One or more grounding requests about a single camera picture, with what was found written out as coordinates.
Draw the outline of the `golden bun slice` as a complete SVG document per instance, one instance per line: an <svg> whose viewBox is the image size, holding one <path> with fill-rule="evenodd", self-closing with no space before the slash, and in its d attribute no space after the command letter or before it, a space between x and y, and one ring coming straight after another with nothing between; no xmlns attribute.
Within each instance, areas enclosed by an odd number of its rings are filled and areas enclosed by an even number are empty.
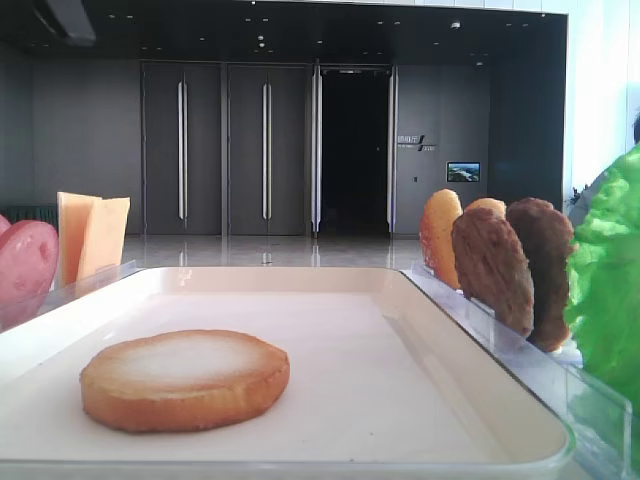
<svg viewBox="0 0 640 480"><path fill-rule="evenodd" d="M81 371L84 412L134 433L202 431L264 414L290 378L286 351L230 330L183 330L111 345Z"/></svg>
<svg viewBox="0 0 640 480"><path fill-rule="evenodd" d="M492 210L494 213L499 215L501 218L503 218L503 219L506 218L507 206L502 200L498 200L498 199L495 199L495 198L489 198L489 197L478 198L478 199L474 200L473 202L471 202L465 208L465 212L470 211L472 209L477 209L477 208L485 208L485 209Z"/></svg>
<svg viewBox="0 0 640 480"><path fill-rule="evenodd" d="M420 242L426 266L454 290L460 288L460 283L455 268L452 228L461 214L457 193L442 189L427 200L420 223Z"/></svg>

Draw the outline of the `brown meat patty inner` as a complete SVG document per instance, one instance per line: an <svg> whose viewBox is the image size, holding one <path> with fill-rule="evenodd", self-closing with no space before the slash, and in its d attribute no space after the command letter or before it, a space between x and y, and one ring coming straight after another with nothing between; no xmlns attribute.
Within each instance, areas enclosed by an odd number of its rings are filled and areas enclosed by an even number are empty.
<svg viewBox="0 0 640 480"><path fill-rule="evenodd" d="M454 221L452 245L464 296L481 301L499 322L529 337L534 327L534 284L509 222L489 208L467 210Z"/></svg>

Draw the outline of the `brown meat patty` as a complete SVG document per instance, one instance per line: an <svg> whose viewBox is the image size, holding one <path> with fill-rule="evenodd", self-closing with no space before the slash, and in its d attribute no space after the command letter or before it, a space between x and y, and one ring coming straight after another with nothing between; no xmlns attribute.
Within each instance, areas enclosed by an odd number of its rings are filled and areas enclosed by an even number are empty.
<svg viewBox="0 0 640 480"><path fill-rule="evenodd" d="M564 309L573 226L553 204L531 197L510 204L506 219L522 244L534 284L534 328L529 341L542 351L555 351L570 335Z"/></svg>
<svg viewBox="0 0 640 480"><path fill-rule="evenodd" d="M452 245L464 296L481 301L499 322L529 337L534 327L534 284L509 222L489 208L467 210L454 221Z"/></svg>

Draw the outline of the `orange cheese slice inner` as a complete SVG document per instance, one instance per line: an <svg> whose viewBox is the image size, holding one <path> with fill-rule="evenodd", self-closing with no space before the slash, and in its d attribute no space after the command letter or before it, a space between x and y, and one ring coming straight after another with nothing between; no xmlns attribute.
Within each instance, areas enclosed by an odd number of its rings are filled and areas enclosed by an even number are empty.
<svg viewBox="0 0 640 480"><path fill-rule="evenodd" d="M100 199L93 203L84 231L76 280L121 264L130 198Z"/></svg>

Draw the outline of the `orange cheese slice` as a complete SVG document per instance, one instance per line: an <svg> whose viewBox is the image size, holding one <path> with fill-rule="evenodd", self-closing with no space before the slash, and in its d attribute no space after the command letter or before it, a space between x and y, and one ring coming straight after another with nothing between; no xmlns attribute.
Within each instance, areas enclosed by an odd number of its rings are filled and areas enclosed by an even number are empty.
<svg viewBox="0 0 640 480"><path fill-rule="evenodd" d="M121 264L130 198L100 199L93 203L84 231L76 280Z"/></svg>
<svg viewBox="0 0 640 480"><path fill-rule="evenodd" d="M89 213L101 197L68 192L57 193L59 238L59 285L76 281Z"/></svg>

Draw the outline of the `brown meat patty outer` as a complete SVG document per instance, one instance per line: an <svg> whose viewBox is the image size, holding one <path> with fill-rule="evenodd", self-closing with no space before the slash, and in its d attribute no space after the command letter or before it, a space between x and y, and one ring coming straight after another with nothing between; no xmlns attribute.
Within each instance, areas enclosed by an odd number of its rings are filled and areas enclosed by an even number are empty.
<svg viewBox="0 0 640 480"><path fill-rule="evenodd" d="M510 204L506 219L522 244L534 284L534 328L529 341L542 351L555 351L570 335L564 309L573 226L553 204L531 197Z"/></svg>

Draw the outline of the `orange cheese slice outer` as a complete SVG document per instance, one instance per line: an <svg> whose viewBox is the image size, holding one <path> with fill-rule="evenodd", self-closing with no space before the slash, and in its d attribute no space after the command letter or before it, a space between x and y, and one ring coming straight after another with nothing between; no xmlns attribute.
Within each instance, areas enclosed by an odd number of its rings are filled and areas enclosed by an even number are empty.
<svg viewBox="0 0 640 480"><path fill-rule="evenodd" d="M101 197L68 192L57 193L59 238L59 285L76 281L89 213Z"/></svg>

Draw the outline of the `green lettuce leaf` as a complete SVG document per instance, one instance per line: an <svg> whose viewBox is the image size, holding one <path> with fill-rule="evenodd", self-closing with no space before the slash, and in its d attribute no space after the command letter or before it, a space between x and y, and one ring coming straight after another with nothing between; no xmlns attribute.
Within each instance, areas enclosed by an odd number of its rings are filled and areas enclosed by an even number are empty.
<svg viewBox="0 0 640 480"><path fill-rule="evenodd" d="M639 148L618 157L575 231L565 319L583 365L630 399L639 395Z"/></svg>

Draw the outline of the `red tomato slice inner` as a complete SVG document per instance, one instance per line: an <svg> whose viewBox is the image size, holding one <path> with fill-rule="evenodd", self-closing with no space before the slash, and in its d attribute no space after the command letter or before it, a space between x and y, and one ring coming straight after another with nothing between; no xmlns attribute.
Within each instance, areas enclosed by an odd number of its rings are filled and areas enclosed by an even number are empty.
<svg viewBox="0 0 640 480"><path fill-rule="evenodd" d="M3 216L0 215L0 235L11 227L11 223Z"/></svg>

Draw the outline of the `dark double door middle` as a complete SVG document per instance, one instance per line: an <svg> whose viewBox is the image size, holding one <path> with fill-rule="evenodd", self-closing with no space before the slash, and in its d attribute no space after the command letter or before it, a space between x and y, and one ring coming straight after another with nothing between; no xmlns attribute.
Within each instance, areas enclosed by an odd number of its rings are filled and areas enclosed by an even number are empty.
<svg viewBox="0 0 640 480"><path fill-rule="evenodd" d="M306 72L233 65L228 74L230 233L303 235Z"/></svg>

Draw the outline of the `dark double door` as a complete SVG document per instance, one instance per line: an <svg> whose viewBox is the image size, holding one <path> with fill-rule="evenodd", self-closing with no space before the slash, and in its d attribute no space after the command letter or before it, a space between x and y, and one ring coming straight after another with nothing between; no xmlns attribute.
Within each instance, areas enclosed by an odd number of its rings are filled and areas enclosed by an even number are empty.
<svg viewBox="0 0 640 480"><path fill-rule="evenodd" d="M230 233L303 235L306 72L233 65L228 74Z"/></svg>
<svg viewBox="0 0 640 480"><path fill-rule="evenodd" d="M146 232L219 235L220 67L146 62L142 105Z"/></svg>

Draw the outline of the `cream rectangular tray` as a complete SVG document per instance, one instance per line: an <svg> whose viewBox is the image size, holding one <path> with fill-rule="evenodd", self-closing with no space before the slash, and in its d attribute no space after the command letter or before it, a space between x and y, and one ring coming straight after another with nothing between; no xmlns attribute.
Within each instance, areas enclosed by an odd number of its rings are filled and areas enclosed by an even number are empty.
<svg viewBox="0 0 640 480"><path fill-rule="evenodd" d="M560 479L572 429L382 268L153 268L1 336L5 479Z"/></svg>

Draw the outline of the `dark double door left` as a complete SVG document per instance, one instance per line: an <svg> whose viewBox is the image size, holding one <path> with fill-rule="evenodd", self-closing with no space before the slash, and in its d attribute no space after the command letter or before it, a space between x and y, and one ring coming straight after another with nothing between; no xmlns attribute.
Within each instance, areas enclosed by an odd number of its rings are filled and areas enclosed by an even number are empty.
<svg viewBox="0 0 640 480"><path fill-rule="evenodd" d="M219 235L220 67L146 62L142 105L146 232Z"/></svg>

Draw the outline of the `clear acrylic rack left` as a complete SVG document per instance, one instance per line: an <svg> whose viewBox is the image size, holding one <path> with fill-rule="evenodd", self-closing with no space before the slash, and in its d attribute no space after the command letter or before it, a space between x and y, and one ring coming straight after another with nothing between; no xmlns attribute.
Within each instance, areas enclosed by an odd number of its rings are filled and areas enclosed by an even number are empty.
<svg viewBox="0 0 640 480"><path fill-rule="evenodd" d="M29 322L44 313L113 284L138 270L135 260L118 266L105 267L96 274L75 283L2 306L1 332Z"/></svg>

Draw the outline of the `clear acrylic rack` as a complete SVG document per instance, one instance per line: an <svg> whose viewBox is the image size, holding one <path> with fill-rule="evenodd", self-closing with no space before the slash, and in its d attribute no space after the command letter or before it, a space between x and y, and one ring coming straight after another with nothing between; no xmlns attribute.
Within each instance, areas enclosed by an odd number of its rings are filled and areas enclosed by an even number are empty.
<svg viewBox="0 0 640 480"><path fill-rule="evenodd" d="M138 270L135 260L118 266L105 267L96 274L75 283L2 306L1 332L29 322L44 313L113 284Z"/></svg>
<svg viewBox="0 0 640 480"><path fill-rule="evenodd" d="M405 273L572 427L582 476L639 477L639 463L633 457L639 445L639 418L628 399L584 371L574 341L568 341L558 353L544 353L498 322L489 307L465 299L421 263L414 263Z"/></svg>

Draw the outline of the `clear acrylic rack right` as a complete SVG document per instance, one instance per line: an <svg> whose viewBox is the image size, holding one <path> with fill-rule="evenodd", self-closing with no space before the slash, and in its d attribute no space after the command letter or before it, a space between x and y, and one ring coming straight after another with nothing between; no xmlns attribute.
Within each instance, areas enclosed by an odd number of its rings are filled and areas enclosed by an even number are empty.
<svg viewBox="0 0 640 480"><path fill-rule="evenodd" d="M568 341L558 353L544 353L498 322L489 307L465 299L421 263L414 263L405 273L572 427L582 476L639 477L639 463L633 457L639 445L639 418L628 399L584 371L574 341Z"/></svg>

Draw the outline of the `small wall screen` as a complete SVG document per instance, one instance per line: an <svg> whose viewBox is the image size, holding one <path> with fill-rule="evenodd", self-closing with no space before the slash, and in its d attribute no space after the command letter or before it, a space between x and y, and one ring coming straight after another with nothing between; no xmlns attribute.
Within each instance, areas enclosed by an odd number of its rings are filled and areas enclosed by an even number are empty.
<svg viewBox="0 0 640 480"><path fill-rule="evenodd" d="M453 183L476 183L480 181L479 162L448 162L446 179Z"/></svg>

